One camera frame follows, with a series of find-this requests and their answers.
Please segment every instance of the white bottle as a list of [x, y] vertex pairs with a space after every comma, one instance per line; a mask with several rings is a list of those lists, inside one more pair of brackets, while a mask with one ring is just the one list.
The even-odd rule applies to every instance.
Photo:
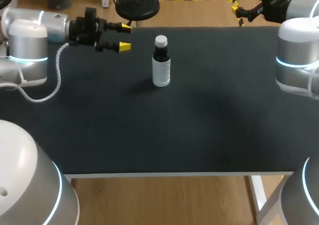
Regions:
[[167, 86], [170, 82], [170, 55], [167, 51], [167, 37], [155, 38], [155, 52], [152, 55], [153, 83], [158, 87]]

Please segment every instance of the black table surface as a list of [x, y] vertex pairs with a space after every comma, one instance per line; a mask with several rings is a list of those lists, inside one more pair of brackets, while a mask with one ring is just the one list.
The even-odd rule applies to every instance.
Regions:
[[[0, 92], [0, 119], [28, 131], [66, 174], [294, 171], [319, 152], [319, 102], [275, 82], [276, 27], [140, 28], [108, 33], [130, 52], [67, 48], [62, 86], [33, 104]], [[152, 84], [154, 40], [168, 37], [171, 81]], [[45, 85], [55, 87], [49, 47]]]

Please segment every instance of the wooden floor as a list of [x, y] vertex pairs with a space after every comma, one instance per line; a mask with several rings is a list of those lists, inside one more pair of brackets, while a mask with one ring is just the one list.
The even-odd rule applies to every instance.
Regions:
[[[257, 1], [241, 0], [251, 8]], [[19, 0], [20, 7], [45, 9], [45, 0]], [[84, 8], [96, 7], [98, 16], [122, 21], [111, 4], [101, 8], [100, 0], [74, 0], [64, 11], [71, 18], [84, 15]], [[146, 26], [238, 26], [224, 0], [161, 1], [160, 11], [144, 21]], [[246, 26], [275, 25], [261, 16]], [[263, 176], [267, 197], [281, 176]], [[74, 181], [80, 201], [80, 225], [253, 225], [255, 212], [244, 177], [81, 179]], [[276, 218], [273, 225], [282, 224]]]

